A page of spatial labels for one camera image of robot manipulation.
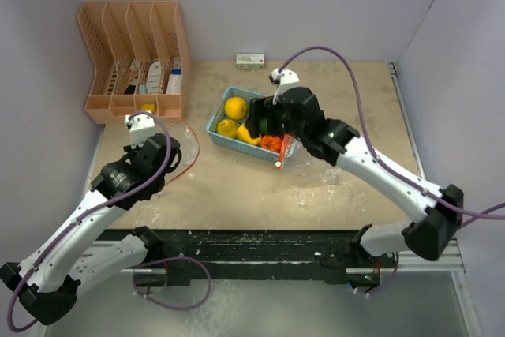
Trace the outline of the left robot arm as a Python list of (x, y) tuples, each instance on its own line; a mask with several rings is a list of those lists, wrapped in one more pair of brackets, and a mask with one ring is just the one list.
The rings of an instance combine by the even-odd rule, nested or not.
[(84, 252), (135, 203), (150, 200), (164, 177), (181, 162), (181, 145), (157, 133), (140, 148), (105, 165), (71, 216), (31, 256), (5, 263), (1, 280), (35, 320), (50, 325), (63, 318), (77, 299), (124, 268), (153, 268), (162, 259), (162, 241), (148, 227), (137, 227), (100, 253)]

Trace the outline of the small orange pumpkin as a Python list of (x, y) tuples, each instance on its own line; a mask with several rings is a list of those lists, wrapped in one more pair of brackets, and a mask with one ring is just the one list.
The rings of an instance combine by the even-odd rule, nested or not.
[(264, 135), (260, 140), (260, 147), (270, 152), (280, 153), (283, 138), (279, 136)]

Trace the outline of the green orange fruit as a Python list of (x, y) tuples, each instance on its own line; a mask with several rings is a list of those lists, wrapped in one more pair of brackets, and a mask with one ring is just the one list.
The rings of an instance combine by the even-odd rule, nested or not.
[(259, 130), (260, 130), (260, 134), (261, 135), (267, 135), (268, 134), (268, 119), (267, 118), (262, 118), (260, 120)]

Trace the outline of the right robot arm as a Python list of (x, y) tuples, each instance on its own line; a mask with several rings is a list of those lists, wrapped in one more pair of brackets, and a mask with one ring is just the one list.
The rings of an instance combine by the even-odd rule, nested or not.
[(379, 256), (404, 251), (436, 261), (461, 226), (462, 217), (450, 209), (462, 205), (460, 188), (441, 188), (372, 153), (354, 127), (324, 115), (310, 89), (295, 87), (279, 99), (253, 99), (245, 121), (251, 135), (258, 135), (262, 120), (270, 134), (299, 140), (311, 156), (360, 178), (406, 215), (403, 222), (362, 227), (350, 243), (356, 265), (368, 267)]

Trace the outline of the clear zip bag orange zipper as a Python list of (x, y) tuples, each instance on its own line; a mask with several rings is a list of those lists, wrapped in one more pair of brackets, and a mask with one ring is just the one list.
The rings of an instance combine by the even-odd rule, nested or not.
[(190, 174), (200, 156), (200, 142), (194, 128), (181, 119), (167, 126), (170, 136), (181, 145), (181, 161), (178, 167), (165, 177), (165, 185)]

